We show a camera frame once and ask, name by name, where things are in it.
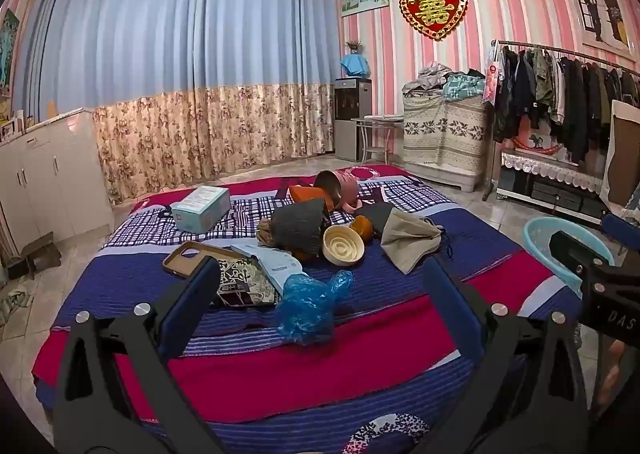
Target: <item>blue plastic bag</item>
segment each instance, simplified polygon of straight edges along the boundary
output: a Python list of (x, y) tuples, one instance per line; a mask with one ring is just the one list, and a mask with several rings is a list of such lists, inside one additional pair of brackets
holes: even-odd
[(334, 309), (349, 294), (353, 274), (341, 270), (328, 283), (304, 274), (289, 275), (278, 304), (278, 332), (306, 345), (334, 335)]

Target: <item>red heart decoration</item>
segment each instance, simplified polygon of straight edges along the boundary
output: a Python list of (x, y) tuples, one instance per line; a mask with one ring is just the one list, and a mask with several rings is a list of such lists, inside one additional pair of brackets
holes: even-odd
[(400, 0), (400, 11), (418, 32), (439, 41), (458, 26), (468, 0)]

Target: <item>bedspread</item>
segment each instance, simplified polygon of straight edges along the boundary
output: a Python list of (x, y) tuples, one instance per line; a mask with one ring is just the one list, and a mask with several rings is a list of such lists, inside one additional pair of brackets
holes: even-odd
[[(453, 256), (438, 253), (441, 263), (489, 303), (536, 317), (554, 309), (577, 313), (577, 297), (542, 264), (420, 180), (384, 165), (351, 172), (360, 178), (364, 201), (380, 189), (398, 208), (443, 225)], [(82, 273), (38, 354), (33, 374), (43, 405), (53, 404), (68, 327), (78, 311), (117, 317), (156, 299), (180, 281), (162, 269), (180, 243), (255, 243), (257, 222), (292, 203), (288, 185), (312, 181), (286, 177), (229, 185), (232, 209), (204, 235), (182, 233), (171, 219), (158, 218), (165, 204), (190, 190), (152, 196), (134, 207)], [(336, 211), (331, 218), (347, 223), (352, 216)], [(304, 269), (320, 280), (338, 270), (322, 258)], [(454, 351), (425, 294), (419, 265), (402, 275), (374, 240), (351, 270), (353, 288), (338, 308), (331, 342), (285, 344), (274, 328), (274, 309), (222, 309), (205, 314), (182, 357), (170, 360), (179, 386), (230, 453), (399, 453), (433, 426), (459, 392), (472, 367)], [(139, 417), (162, 434), (128, 358), (118, 355), (116, 361)], [(391, 431), (404, 434), (386, 434)]]

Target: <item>plaid pattern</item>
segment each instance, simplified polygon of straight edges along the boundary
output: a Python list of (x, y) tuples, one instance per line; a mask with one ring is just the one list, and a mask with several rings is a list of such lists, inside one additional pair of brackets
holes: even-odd
[[(382, 198), (401, 210), (416, 212), (450, 200), (418, 179), (406, 178), (389, 181), (366, 181), (358, 185), (358, 196), (364, 202)], [(262, 218), (271, 218), (274, 209), (293, 203), (289, 193), (283, 199), (273, 196), (233, 199), (231, 209), (206, 234), (182, 232), (175, 227), (173, 218), (158, 215), (162, 207), (134, 212), (111, 235), (104, 247), (133, 247), (137, 245), (180, 245), (185, 241), (206, 241), (216, 238), (252, 238)], [(343, 211), (330, 215), (334, 225), (350, 223), (353, 216)]]

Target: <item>white cabinet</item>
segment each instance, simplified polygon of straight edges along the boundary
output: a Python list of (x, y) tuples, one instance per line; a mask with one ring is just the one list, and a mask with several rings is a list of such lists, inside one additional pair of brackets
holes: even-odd
[(27, 149), (22, 156), (22, 181), (41, 235), (53, 232), (54, 241), (74, 235), (64, 204), (65, 194), (56, 180), (50, 144)]
[(0, 147), (0, 204), (18, 251), (40, 237), (22, 179), (20, 142)]
[(62, 202), (74, 235), (113, 220), (111, 204), (98, 161), (91, 115), (72, 115), (49, 126), (52, 165), (65, 195)]
[(49, 232), (61, 241), (113, 229), (91, 114), (60, 117), (0, 145), (0, 203), (14, 253)]

